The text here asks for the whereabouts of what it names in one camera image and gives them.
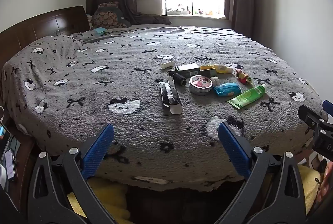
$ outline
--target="wooden headboard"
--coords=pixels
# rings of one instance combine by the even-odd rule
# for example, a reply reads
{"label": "wooden headboard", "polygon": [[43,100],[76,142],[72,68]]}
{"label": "wooden headboard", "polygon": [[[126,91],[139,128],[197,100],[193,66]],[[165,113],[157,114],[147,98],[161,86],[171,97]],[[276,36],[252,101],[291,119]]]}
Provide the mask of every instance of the wooden headboard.
{"label": "wooden headboard", "polygon": [[55,10],[24,20],[0,33],[0,69],[17,52],[37,39],[88,30],[83,6]]}

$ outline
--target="bed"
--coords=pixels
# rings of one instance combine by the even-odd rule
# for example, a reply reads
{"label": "bed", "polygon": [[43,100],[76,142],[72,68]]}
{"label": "bed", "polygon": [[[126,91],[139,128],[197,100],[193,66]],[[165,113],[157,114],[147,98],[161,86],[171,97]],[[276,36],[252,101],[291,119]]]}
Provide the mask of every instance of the bed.
{"label": "bed", "polygon": [[[154,24],[98,36],[88,31],[82,7],[58,11],[0,33],[1,48],[10,47],[0,57],[8,61],[1,71],[1,98],[17,128],[51,154],[79,146],[112,123],[114,142],[98,176],[159,191],[210,191],[241,179],[217,137],[222,121],[252,144],[281,154],[301,152],[312,136],[298,118],[300,105],[327,119],[306,80],[271,49],[232,30]],[[43,24],[42,33],[36,24]],[[25,42],[17,34],[22,28],[32,28]],[[184,111],[171,115],[159,89],[169,70],[159,65],[171,59],[175,65],[242,69],[254,85],[267,84],[267,93],[236,110],[227,103],[231,98],[177,87]],[[219,79],[249,89],[234,73]]]}

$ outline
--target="blue gripper pad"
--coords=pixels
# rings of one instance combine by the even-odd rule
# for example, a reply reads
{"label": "blue gripper pad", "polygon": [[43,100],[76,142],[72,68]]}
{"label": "blue gripper pad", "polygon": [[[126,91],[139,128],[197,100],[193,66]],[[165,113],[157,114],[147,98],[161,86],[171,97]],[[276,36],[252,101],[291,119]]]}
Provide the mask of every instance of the blue gripper pad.
{"label": "blue gripper pad", "polygon": [[81,174],[85,180],[95,175],[103,157],[113,141],[113,137],[113,126],[107,124],[82,159],[83,168]]}
{"label": "blue gripper pad", "polygon": [[330,101],[325,100],[323,102],[323,110],[333,116],[333,104]]}
{"label": "blue gripper pad", "polygon": [[219,125],[218,136],[237,173],[247,180],[251,174],[250,158],[224,123]]}

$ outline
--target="green tube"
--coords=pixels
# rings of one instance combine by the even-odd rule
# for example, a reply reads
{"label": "green tube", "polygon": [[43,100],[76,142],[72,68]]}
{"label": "green tube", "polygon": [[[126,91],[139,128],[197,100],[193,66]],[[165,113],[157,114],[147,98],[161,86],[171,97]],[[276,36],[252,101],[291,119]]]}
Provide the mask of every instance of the green tube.
{"label": "green tube", "polygon": [[245,107],[247,104],[252,103],[257,99],[261,98],[265,94],[266,89],[267,89],[266,84],[259,85],[229,100],[228,103],[230,103],[236,108]]}

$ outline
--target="yellow bottle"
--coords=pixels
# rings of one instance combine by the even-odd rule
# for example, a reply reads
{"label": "yellow bottle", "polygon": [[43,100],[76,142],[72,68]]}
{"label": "yellow bottle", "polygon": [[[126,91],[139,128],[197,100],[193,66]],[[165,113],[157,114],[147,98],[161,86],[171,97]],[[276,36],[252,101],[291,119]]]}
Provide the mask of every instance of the yellow bottle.
{"label": "yellow bottle", "polygon": [[200,70],[215,68],[219,74],[231,74],[234,70],[231,67],[226,67],[224,64],[213,64],[209,66],[200,66]]}

